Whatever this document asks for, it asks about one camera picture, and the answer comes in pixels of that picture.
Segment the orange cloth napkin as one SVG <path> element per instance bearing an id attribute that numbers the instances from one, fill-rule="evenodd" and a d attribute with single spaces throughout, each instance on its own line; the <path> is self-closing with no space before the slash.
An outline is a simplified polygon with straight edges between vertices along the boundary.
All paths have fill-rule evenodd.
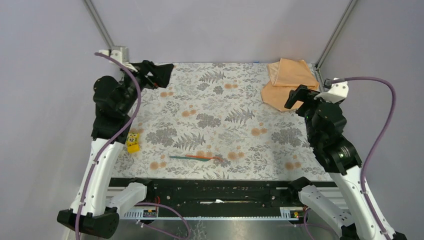
<path id="1" fill-rule="evenodd" d="M 286 108 L 285 103 L 291 90 L 296 90 L 300 85 L 317 91 L 319 82 L 303 60 L 281 58 L 278 62 L 267 64 L 269 82 L 261 90 L 261 99 L 264 103 L 286 112 L 299 108 L 302 103 L 296 102 L 292 107 Z"/>

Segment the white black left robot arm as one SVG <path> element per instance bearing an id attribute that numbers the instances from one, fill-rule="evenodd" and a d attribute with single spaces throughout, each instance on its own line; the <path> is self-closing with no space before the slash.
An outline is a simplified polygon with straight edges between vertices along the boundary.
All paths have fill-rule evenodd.
<path id="1" fill-rule="evenodd" d="M 77 196 L 56 218 L 75 232 L 109 239 L 121 215 L 137 202 L 148 206 L 155 200 L 154 190 L 142 183 L 131 184 L 129 190 L 114 200 L 106 200 L 113 167 L 125 147 L 134 119 L 129 111 L 132 107 L 139 108 L 137 90 L 166 88 L 175 67 L 172 63 L 155 65 L 148 60 L 133 66 L 135 69 L 123 70 L 121 80 L 105 75 L 93 85 L 95 120 L 90 157 Z"/>

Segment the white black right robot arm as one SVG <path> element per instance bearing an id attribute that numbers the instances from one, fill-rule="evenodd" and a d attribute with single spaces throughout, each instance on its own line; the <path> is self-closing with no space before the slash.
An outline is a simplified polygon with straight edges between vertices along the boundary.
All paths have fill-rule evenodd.
<path id="1" fill-rule="evenodd" d="M 318 92 L 300 85 L 290 91 L 284 106 L 290 109 L 302 103 L 296 113 L 305 120 L 307 141 L 348 209 L 341 209 L 325 197 L 306 177 L 289 183 L 287 201 L 315 212 L 341 240 L 404 240 L 406 236 L 390 226 L 378 207 L 368 205 L 375 199 L 361 177 L 363 163 L 356 148 L 343 136 L 347 120 L 336 97 L 333 89 Z"/>

